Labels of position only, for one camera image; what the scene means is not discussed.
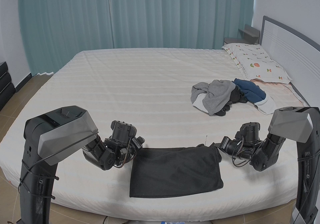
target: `white headboard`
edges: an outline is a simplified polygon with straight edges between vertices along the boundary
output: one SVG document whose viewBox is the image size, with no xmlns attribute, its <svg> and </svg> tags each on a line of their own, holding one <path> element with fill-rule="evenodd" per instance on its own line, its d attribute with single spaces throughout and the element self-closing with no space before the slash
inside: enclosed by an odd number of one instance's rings
<svg viewBox="0 0 320 224">
<path fill-rule="evenodd" d="M 320 108 L 320 45 L 266 16 L 259 43 L 286 70 L 297 93 Z"/>
</svg>

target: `pillow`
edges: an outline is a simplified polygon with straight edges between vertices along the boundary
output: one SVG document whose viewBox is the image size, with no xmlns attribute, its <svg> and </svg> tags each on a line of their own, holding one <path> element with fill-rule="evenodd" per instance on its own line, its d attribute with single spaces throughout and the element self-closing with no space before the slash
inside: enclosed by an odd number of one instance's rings
<svg viewBox="0 0 320 224">
<path fill-rule="evenodd" d="M 222 47 L 238 66 L 245 80 L 260 80 L 263 82 L 279 82 L 289 84 L 291 78 L 286 70 L 260 45 L 230 43 Z"/>
</svg>

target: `black garment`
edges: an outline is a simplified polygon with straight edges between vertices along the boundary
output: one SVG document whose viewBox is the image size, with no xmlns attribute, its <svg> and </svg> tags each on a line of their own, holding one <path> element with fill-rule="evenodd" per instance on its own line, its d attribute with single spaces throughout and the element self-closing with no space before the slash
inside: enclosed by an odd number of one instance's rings
<svg viewBox="0 0 320 224">
<path fill-rule="evenodd" d="M 133 161 L 130 197 L 165 198 L 223 187 L 214 143 L 188 148 L 143 148 Z"/>
<path fill-rule="evenodd" d="M 246 98 L 245 94 L 240 90 L 238 86 L 234 88 L 233 91 L 231 91 L 230 99 L 226 103 L 226 105 L 217 113 L 215 113 L 218 116 L 225 116 L 226 112 L 230 110 L 230 105 L 235 103 L 246 103 L 248 99 Z"/>
</svg>

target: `fitted sheet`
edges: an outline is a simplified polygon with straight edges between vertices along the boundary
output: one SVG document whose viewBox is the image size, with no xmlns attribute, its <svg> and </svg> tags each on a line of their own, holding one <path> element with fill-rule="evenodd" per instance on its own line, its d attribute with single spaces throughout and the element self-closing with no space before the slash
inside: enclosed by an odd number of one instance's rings
<svg viewBox="0 0 320 224">
<path fill-rule="evenodd" d="M 101 138 L 111 135 L 113 120 L 125 121 L 145 138 L 144 147 L 189 147 L 234 138 L 241 125 L 260 122 L 260 138 L 271 115 L 251 104 L 233 104 L 226 116 L 209 116 L 192 106 L 191 87 L 214 79 L 242 79 L 224 50 L 111 49 L 78 53 L 30 99 L 0 144 L 0 166 L 18 186 L 25 121 L 50 110 L 78 105 L 87 109 Z M 277 107 L 302 106 L 282 84 L 255 82 Z M 58 164 L 53 195 L 70 208 L 133 220 L 204 221 L 261 210 L 289 202 L 297 193 L 297 153 L 286 140 L 278 162 L 263 172 L 236 168 L 222 154 L 224 187 L 176 198 L 130 198 L 132 163 L 102 171 L 79 150 Z"/>
</svg>

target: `curtain fold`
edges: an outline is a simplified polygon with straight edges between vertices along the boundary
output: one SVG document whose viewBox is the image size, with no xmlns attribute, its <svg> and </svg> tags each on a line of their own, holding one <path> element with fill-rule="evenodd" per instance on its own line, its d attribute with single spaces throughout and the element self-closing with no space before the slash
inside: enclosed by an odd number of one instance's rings
<svg viewBox="0 0 320 224">
<path fill-rule="evenodd" d="M 31 73 L 57 72 L 83 50 L 113 48 L 110 0 L 18 0 Z"/>
<path fill-rule="evenodd" d="M 254 0 L 18 0 L 32 74 L 56 72 L 82 50 L 220 49 L 251 24 Z"/>
</svg>

